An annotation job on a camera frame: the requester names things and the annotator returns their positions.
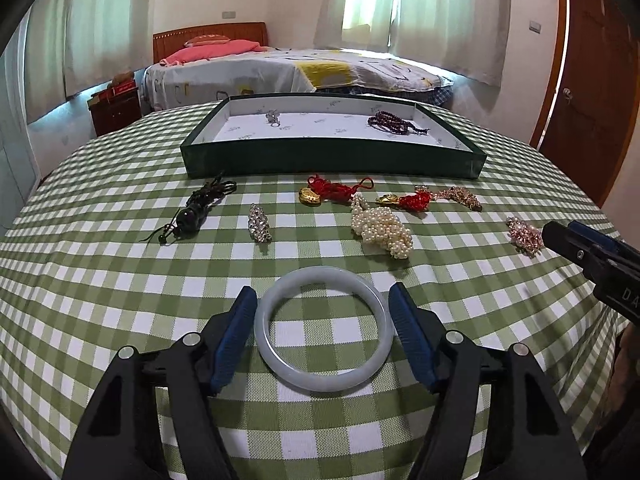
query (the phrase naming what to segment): green jewelry tray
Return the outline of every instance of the green jewelry tray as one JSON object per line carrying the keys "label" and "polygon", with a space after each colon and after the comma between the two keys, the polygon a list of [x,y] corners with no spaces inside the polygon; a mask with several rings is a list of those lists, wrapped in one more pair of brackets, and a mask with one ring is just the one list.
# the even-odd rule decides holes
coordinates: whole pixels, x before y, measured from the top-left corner
{"label": "green jewelry tray", "polygon": [[[269,111],[280,126],[270,125]],[[426,135],[367,124],[390,112]],[[190,178],[286,173],[478,178],[486,154],[424,106],[378,96],[279,93],[228,97],[180,145]]]}

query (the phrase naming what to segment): checkered tablecloth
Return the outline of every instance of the checkered tablecloth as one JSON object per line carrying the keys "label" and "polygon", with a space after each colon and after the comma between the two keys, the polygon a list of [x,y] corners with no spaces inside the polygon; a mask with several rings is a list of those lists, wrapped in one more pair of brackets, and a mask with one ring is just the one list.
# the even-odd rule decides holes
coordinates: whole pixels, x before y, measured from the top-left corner
{"label": "checkered tablecloth", "polygon": [[[505,225],[512,214],[537,227],[578,219],[618,236],[564,174],[529,146],[432,108],[488,153],[480,179],[372,175],[376,187],[365,196],[463,184],[484,210],[438,201],[427,214],[398,213],[414,232],[409,260],[363,248],[348,206],[298,203],[307,175],[239,178],[238,192],[213,208],[193,240],[140,243],[203,184],[187,179],[179,145],[211,109],[158,112],[89,142],[29,200],[0,244],[1,399],[52,477],[62,474],[82,410],[118,348],[165,348],[228,310],[243,285],[261,296],[277,277],[314,265],[352,270],[384,293],[402,281],[418,305],[483,345],[525,342],[575,436],[588,443],[623,320],[593,299],[593,285],[565,259],[516,252]],[[252,203],[271,223],[266,248],[247,231]],[[272,323],[283,357],[313,372],[361,365],[376,336],[366,306],[322,286],[287,301]],[[479,468],[488,395],[483,387],[467,477]],[[185,478],[165,390],[158,399],[172,475]],[[232,383],[211,401],[239,477],[258,480],[405,478],[433,406],[397,338],[380,372],[342,394],[292,390],[248,347]]]}

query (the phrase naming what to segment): jewelry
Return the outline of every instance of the jewelry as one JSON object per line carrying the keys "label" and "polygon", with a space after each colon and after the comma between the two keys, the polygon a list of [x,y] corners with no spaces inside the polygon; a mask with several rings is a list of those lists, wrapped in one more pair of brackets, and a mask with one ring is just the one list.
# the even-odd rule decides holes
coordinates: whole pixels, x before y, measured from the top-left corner
{"label": "jewelry", "polygon": [[391,256],[403,260],[414,248],[411,231],[406,229],[388,207],[370,208],[362,193],[351,202],[351,229],[367,244],[377,244]]}
{"label": "jewelry", "polygon": [[404,121],[396,115],[383,111],[379,111],[373,117],[370,117],[367,120],[367,123],[369,123],[369,126],[373,126],[377,130],[382,130],[383,132],[389,132],[396,135],[408,135],[409,129],[413,130],[417,134],[427,134],[429,131],[429,128],[421,130],[409,121]]}
{"label": "jewelry", "polygon": [[267,114],[265,115],[265,117],[267,117],[267,122],[271,125],[271,127],[273,128],[280,126],[280,112],[277,110],[269,110],[267,112]]}
{"label": "jewelry", "polygon": [[[365,186],[365,182],[369,181],[370,186]],[[307,205],[318,205],[322,200],[331,200],[332,202],[338,202],[341,204],[348,204],[353,194],[360,188],[373,189],[373,180],[371,177],[366,176],[355,186],[345,186],[344,184],[333,183],[330,180],[320,178],[318,175],[310,176],[306,183],[308,187],[303,187],[298,193],[300,202]]]}
{"label": "jewelry", "polygon": [[[418,191],[418,189],[424,190],[426,188],[424,186],[416,186],[415,190]],[[450,189],[445,189],[444,191],[431,193],[432,200],[440,200],[441,198],[447,198],[448,200],[458,202],[459,204],[471,209],[471,211],[482,211],[481,203],[479,203],[476,196],[465,187],[453,186]]]}
{"label": "jewelry", "polygon": [[[320,375],[294,368],[280,357],[269,341],[269,324],[274,307],[302,285],[326,283],[328,287],[356,294],[369,306],[378,326],[378,347],[360,367],[338,375]],[[394,328],[384,297],[357,274],[337,267],[306,267],[286,274],[265,292],[255,313],[254,335],[260,355],[278,377],[312,392],[340,392],[367,381],[384,364],[391,350]]]}
{"label": "jewelry", "polygon": [[376,200],[380,205],[390,205],[406,209],[407,211],[422,212],[426,211],[431,201],[431,193],[427,190],[418,190],[415,195],[406,195],[398,197],[394,194],[386,194]]}
{"label": "jewelry", "polygon": [[298,199],[300,200],[301,203],[305,205],[310,205],[310,206],[320,205],[321,203],[320,195],[314,193],[308,187],[303,187],[298,192]]}
{"label": "jewelry", "polygon": [[540,231],[519,218],[509,216],[507,218],[507,226],[511,235],[511,243],[523,250],[531,258],[536,256],[538,251],[545,246]]}
{"label": "jewelry", "polygon": [[260,206],[255,204],[252,204],[249,209],[249,234],[259,244],[271,241],[267,215],[264,214]]}
{"label": "jewelry", "polygon": [[148,237],[140,241],[149,242],[151,238],[160,231],[162,231],[158,235],[158,243],[160,245],[167,244],[167,238],[170,234],[174,235],[175,240],[197,234],[207,219],[209,210],[216,205],[223,196],[233,193],[238,188],[233,180],[227,180],[226,182],[221,181],[222,173],[218,174],[211,182],[206,182],[200,189],[191,193],[184,209],[178,209],[168,224],[159,227]]}

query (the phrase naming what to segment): yellow pattern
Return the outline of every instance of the yellow pattern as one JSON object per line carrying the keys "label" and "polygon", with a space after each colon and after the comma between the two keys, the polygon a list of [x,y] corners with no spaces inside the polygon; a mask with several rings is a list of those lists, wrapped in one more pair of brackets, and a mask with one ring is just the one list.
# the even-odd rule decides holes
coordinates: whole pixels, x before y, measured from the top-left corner
{"label": "yellow pattern", "polygon": [[354,76],[349,63],[335,60],[296,61],[295,63],[316,88],[353,84]]}

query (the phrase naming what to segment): cabinet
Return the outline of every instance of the cabinet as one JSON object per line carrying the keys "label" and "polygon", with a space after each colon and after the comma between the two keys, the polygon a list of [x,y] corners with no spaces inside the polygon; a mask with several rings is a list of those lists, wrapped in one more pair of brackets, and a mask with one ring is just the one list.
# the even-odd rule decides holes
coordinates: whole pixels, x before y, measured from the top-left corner
{"label": "cabinet", "polygon": [[91,104],[89,110],[98,137],[129,126],[142,117],[138,88]]}

